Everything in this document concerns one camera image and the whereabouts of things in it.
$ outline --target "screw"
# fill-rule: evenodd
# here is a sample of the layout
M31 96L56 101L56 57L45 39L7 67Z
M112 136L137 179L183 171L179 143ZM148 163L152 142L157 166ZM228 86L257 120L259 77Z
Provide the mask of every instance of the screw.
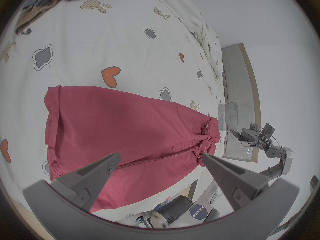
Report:
M142 223L144 221L144 217L143 216L140 216L138 218L136 218L136 222L138 223Z

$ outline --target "robotic arm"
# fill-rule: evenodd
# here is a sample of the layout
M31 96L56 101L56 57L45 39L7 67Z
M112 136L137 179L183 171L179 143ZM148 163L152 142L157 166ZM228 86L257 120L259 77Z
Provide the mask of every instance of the robotic arm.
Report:
M268 158L280 158L280 162L277 165L260 172L260 174L268 176L270 180L278 178L281 175L286 175L290 171L293 158L292 150L290 148L272 144L271 137L274 131L275 129L268 123L261 132L258 130L258 125L255 123L251 123L249 129L242 128L241 133L230 130L230 133L238 138L242 145L243 143L249 144L249 146L245 147L264 150Z

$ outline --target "bed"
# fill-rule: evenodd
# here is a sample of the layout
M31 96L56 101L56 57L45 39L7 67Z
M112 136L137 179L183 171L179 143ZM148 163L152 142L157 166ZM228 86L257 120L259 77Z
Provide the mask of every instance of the bed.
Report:
M218 117L225 102L217 34L190 0L61 0L17 35L17 14L1 37L0 177L9 195L30 210L22 190L50 170L44 144L48 87L97 86L177 102ZM225 133L216 155L224 154ZM150 198L95 212L117 221L151 210L189 190L198 166Z

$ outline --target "orange heart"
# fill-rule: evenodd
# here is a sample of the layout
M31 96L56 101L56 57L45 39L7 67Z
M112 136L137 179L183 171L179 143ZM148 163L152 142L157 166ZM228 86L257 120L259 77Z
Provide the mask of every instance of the orange heart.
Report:
M121 72L121 69L117 66L111 66L101 71L102 78L107 86L110 88L116 88L117 87L117 81L115 79L115 76L118 75Z
M180 56L180 59L181 59L182 63L184 63L184 60L183 60L184 55L182 53L179 53L179 56Z
M10 158L9 153L8 153L8 148L9 148L8 141L6 139L4 139L0 144L0 150L1 150L1 153L2 153L3 157L5 158L5 160L8 163L10 163L11 162L11 158Z

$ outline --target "clear plastic box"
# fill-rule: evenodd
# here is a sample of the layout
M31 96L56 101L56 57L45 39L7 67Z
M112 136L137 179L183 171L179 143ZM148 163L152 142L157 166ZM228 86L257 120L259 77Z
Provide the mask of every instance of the clear plastic box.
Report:
M231 102L218 105L219 130L228 132L238 131L238 103Z

